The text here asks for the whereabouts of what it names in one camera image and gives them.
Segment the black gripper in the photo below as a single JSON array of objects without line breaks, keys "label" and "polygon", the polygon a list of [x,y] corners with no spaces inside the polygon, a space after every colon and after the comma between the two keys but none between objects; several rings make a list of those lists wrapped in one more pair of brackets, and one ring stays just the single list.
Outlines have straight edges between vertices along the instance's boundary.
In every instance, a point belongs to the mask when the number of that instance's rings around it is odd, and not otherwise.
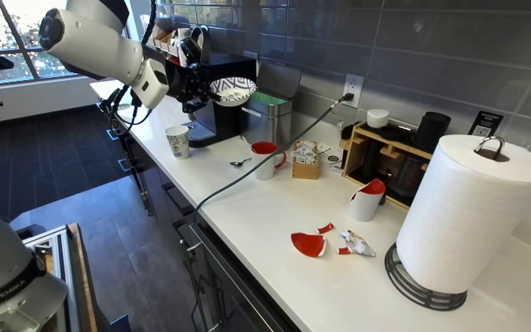
[{"label": "black gripper", "polygon": [[180,67],[169,61],[166,72],[169,85],[168,94],[182,105],[184,113],[195,113],[208,104],[208,83],[197,63]]}]

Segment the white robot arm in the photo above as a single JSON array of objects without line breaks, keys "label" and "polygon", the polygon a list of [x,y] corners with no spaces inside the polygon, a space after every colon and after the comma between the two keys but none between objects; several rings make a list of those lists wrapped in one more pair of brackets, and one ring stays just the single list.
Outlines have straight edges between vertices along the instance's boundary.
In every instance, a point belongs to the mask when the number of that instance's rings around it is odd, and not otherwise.
[{"label": "white robot arm", "polygon": [[[40,21],[38,45],[70,70],[121,81],[155,109],[175,83],[164,56],[121,35],[127,15],[123,0],[66,0]],[[0,220],[0,332],[40,332],[66,297],[68,286]]]}]

